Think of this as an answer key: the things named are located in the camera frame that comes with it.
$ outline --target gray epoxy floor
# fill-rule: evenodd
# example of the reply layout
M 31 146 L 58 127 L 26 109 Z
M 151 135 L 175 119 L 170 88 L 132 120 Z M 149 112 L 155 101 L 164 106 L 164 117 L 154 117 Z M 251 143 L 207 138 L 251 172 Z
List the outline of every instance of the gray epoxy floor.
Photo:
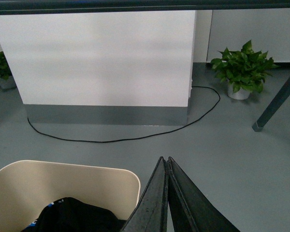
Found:
M 17 89 L 0 90 L 0 168 L 17 160 L 43 160 L 128 169 L 142 184 L 159 156 L 172 156 L 211 203 L 241 232 L 290 232 L 290 97 L 262 132 L 258 119 L 290 75 L 272 71 L 264 92 L 248 100 L 226 96 L 226 85 L 203 64 L 194 64 L 194 85 L 215 88 L 217 107 L 183 130 L 138 141 L 112 144 L 66 142 L 37 134 L 27 123 Z M 194 89 L 189 121 L 216 102 L 208 89 Z M 174 126 L 34 124 L 42 132 L 84 140 L 138 137 Z M 168 231 L 173 231 L 168 217 Z

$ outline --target power cord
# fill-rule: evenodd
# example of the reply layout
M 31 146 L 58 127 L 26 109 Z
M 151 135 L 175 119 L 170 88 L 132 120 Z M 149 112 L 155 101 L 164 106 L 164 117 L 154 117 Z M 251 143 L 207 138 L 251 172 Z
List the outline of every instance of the power cord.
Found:
M 194 87 L 197 87 L 197 88 L 207 88 L 207 89 L 211 89 L 213 90 L 219 97 L 218 101 L 215 103 L 215 105 L 210 109 L 208 110 L 204 115 L 202 115 L 200 118 L 196 119 L 195 121 L 193 122 L 190 122 L 188 123 L 187 125 L 184 125 L 180 128 L 177 128 L 175 130 L 171 130 L 171 131 L 167 131 L 167 132 L 162 132 L 162 133 L 157 133 L 157 134 L 151 134 L 151 135 L 147 135 L 147 136 L 143 136 L 143 137 L 138 137 L 138 138 L 130 138 L 130 139 L 117 139 L 117 140 L 109 140 L 109 141 L 91 141 L 91 140 L 74 140 L 74 139 L 63 139 L 63 138 L 59 138 L 59 137 L 55 137 L 53 135 L 49 135 L 49 134 L 45 134 L 45 133 L 42 133 L 40 131 L 38 131 L 37 129 L 35 129 L 35 127 L 30 123 L 29 121 L 29 118 L 27 118 L 28 120 L 28 123 L 30 124 L 30 126 L 36 131 L 38 132 L 39 134 L 42 134 L 42 135 L 45 135 L 45 136 L 48 136 L 48 137 L 51 137 L 51 138 L 54 138 L 54 139 L 59 139 L 59 140 L 64 140 L 64 141 L 72 141 L 72 142 L 84 142 L 84 143 L 98 143 L 98 144 L 106 144 L 106 143 L 115 143 L 115 142 L 122 142 L 122 141 L 130 141 L 130 140 L 139 140 L 139 139 L 145 139 L 145 138 L 149 138 L 149 137 L 153 137 L 153 136 L 158 136 L 158 135 L 163 135 L 163 134 L 168 134 L 168 133 L 173 133 L 175 131 L 179 131 L 183 128 L 186 128 L 198 121 L 200 121 L 202 118 L 204 118 L 209 112 L 211 112 L 215 107 L 216 105 L 220 102 L 220 95 L 219 93 L 214 90 L 213 88 L 211 87 L 204 87 L 204 86 L 192 86 L 193 88 Z

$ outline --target potted plant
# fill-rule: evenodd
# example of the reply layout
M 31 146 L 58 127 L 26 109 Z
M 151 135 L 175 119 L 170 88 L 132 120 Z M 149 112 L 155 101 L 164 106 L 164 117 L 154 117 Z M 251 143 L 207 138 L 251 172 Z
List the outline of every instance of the potted plant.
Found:
M 3 52 L 0 52 L 0 86 L 2 89 L 16 87 L 12 72 Z
M 241 51 L 229 51 L 226 48 L 222 58 L 212 59 L 212 69 L 222 82 L 228 81 L 228 96 L 238 100 L 247 99 L 251 92 L 263 91 L 266 76 L 272 76 L 266 70 L 278 67 L 273 58 L 267 59 L 267 52 L 254 52 L 249 40 Z

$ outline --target gray metal leg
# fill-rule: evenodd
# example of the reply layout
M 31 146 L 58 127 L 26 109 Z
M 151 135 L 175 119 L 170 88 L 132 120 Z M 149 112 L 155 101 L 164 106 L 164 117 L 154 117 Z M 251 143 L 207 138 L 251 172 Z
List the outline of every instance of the gray metal leg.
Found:
M 271 119 L 274 113 L 280 108 L 282 103 L 290 96 L 290 77 L 285 82 L 280 91 L 276 94 L 274 99 L 265 109 L 259 119 L 253 124 L 254 131 L 259 132 L 263 129 L 264 125 Z

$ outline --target plastic container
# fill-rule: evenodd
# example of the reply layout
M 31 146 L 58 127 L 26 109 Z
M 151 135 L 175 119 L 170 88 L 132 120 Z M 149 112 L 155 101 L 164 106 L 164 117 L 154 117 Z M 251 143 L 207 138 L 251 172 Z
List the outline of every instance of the plastic container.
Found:
M 228 84 L 228 96 L 236 100 L 245 100 L 249 98 L 250 92 L 240 88 L 238 92 L 233 93 L 233 84 L 232 85 Z
M 3 80 L 0 78 L 0 87 L 2 89 L 16 88 L 16 83 L 13 76 L 9 76 L 9 79 Z
M 20 232 L 49 203 L 74 197 L 127 220 L 140 180 L 128 170 L 22 160 L 0 170 L 0 232 Z

